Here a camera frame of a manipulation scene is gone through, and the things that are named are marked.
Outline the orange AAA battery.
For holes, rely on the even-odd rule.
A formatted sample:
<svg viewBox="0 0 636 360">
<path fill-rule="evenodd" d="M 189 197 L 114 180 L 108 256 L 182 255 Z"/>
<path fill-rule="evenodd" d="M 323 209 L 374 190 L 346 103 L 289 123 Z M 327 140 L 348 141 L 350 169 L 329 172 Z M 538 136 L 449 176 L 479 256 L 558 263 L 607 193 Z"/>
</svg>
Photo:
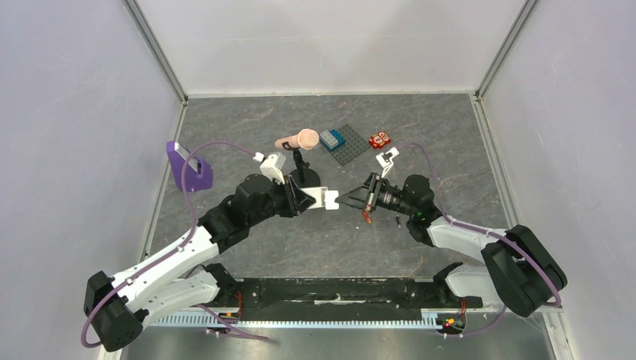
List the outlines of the orange AAA battery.
<svg viewBox="0 0 636 360">
<path fill-rule="evenodd" d="M 368 224 L 372 224 L 371 217 L 366 211 L 362 212 L 362 216 Z"/>
</svg>

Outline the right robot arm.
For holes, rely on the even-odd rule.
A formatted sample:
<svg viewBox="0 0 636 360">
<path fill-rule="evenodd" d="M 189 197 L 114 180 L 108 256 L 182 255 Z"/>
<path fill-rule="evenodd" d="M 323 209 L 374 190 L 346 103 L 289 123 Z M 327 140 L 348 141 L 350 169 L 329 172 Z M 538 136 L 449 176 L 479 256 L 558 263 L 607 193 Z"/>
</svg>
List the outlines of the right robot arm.
<svg viewBox="0 0 636 360">
<path fill-rule="evenodd" d="M 366 219 L 378 208 L 406 215 L 406 228 L 416 242 L 479 261 L 479 266 L 453 265 L 438 274 L 441 280 L 433 285 L 433 297 L 443 306 L 472 296 L 499 300 L 521 317 L 543 305 L 560 306 L 559 292 L 568 279 L 529 227 L 518 224 L 511 229 L 486 229 L 444 214 L 423 175 L 410 175 L 397 187 L 373 172 L 362 185 L 345 194 L 306 184 L 300 189 L 315 198 L 317 208 L 349 206 L 360 210 Z"/>
</svg>

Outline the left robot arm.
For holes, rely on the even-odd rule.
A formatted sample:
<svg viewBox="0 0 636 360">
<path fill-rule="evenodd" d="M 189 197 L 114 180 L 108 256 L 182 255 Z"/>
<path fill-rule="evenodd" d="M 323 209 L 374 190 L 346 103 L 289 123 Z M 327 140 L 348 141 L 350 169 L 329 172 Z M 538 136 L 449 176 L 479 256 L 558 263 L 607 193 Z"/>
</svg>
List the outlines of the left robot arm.
<svg viewBox="0 0 636 360">
<path fill-rule="evenodd" d="M 168 314 L 209 302 L 230 304 L 236 294 L 232 282 L 209 270 L 191 280 L 179 275 L 246 239 L 252 227 L 269 218 L 293 218 L 324 206 L 325 193 L 325 187 L 300 188 L 287 175 L 282 182 L 249 175 L 171 245 L 124 271 L 111 276 L 99 271 L 88 279 L 82 345 L 114 352 Z"/>
</svg>

